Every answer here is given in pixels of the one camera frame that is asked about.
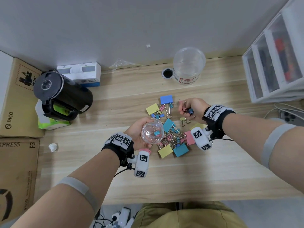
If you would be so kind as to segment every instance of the clear plastic cup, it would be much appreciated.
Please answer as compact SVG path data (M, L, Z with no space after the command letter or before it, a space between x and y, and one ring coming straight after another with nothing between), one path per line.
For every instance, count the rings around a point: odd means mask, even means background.
M164 138L164 127L161 122L154 119L154 122L149 122L143 126L141 130L141 138L149 144L157 144Z
M193 84L200 76L206 64L206 57L197 48L183 48L173 58L173 77L183 85Z

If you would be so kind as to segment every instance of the transparent drawer front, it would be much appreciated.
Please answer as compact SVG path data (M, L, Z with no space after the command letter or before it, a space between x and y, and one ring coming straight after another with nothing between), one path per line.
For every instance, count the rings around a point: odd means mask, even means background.
M277 76L275 74L275 69L272 64L272 59L270 57L265 35L263 35L257 41L256 45L259 50L261 64L262 64L262 68L263 68L268 90L269 90L269 92L275 91L275 90L279 89L279 83L278 83Z
M279 54L284 77L287 83L303 77L282 15L276 19L269 29L272 31L272 35L275 40L276 49Z
M252 79L254 93L255 93L256 98L258 99L258 98L261 98L263 96L263 91L262 91L262 88L261 88L261 83L260 83L259 76L257 74L257 68L256 68L256 65L255 65L255 61L254 61L252 51L250 51L248 53L247 61L248 61L248 66L249 66L250 75L251 75L251 79Z

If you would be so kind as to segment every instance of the person's right arm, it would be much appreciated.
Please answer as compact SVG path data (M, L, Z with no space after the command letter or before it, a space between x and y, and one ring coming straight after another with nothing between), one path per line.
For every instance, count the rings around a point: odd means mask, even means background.
M201 118L210 106L203 99L186 99L186 107L193 108L194 115L180 114L187 119L206 124ZM223 121L223 131L239 144L251 157L261 163L264 143L272 131L283 122L254 118L241 114L229 114ZM304 127L298 126L285 132L277 141L269 161L270 170L279 178L304 193Z

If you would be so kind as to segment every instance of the kettle lid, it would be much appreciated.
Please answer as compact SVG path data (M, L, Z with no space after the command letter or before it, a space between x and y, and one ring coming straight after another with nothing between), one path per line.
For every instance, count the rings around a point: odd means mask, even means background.
M55 71L44 72L36 80L34 95L42 101L52 99L61 92L63 82L60 73Z

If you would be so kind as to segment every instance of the person's left hand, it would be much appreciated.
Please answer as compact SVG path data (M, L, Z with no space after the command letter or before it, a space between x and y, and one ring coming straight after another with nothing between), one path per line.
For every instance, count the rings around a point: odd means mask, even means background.
M143 148L150 149L152 147L151 144L148 144L141 139L140 133L141 133L142 127L147 122L153 122L153 121L154 121L154 119L149 118L149 117L139 119L136 122L134 122L134 124L131 125L124 132L125 134L129 135L132 138L132 141L134 141L134 150L143 149Z

